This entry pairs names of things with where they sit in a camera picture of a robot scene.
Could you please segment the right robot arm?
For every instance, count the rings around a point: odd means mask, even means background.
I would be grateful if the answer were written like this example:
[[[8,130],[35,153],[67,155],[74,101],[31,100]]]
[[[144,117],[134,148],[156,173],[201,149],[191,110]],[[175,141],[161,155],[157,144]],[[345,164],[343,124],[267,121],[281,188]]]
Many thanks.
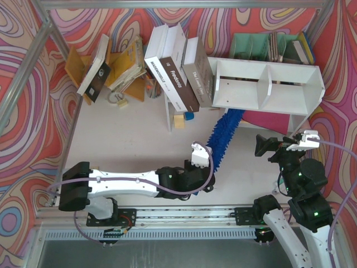
[[[303,246],[284,217],[284,212],[272,195],[254,200],[253,215],[264,222],[284,248],[293,267],[340,267],[335,250],[334,230],[344,205],[352,195],[353,184],[336,213],[333,213],[321,189],[327,184],[324,165],[316,159],[303,159],[307,150],[322,144],[317,131],[305,130],[292,138],[256,136],[255,156],[267,151],[274,154],[268,160],[279,165],[279,179],[284,180],[290,212],[299,224],[307,246]]]

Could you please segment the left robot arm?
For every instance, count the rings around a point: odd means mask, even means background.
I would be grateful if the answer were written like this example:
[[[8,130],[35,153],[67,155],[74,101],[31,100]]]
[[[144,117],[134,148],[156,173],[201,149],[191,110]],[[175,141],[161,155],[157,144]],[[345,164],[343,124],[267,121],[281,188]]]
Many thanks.
[[[62,182],[59,210],[84,210],[98,220],[107,220],[118,215],[119,195],[188,200],[201,190],[211,192],[215,175],[209,166],[193,166],[189,160],[183,167],[143,173],[111,173],[92,169],[89,162],[82,161],[63,174]]]

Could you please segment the blue microfiber duster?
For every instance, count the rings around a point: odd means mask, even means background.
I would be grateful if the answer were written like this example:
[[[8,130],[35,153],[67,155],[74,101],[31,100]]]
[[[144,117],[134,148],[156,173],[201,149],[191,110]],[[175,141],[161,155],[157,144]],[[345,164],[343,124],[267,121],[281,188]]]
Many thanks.
[[[217,121],[210,135],[207,146],[212,149],[214,172],[217,172],[226,150],[238,128],[245,110],[229,108]]]

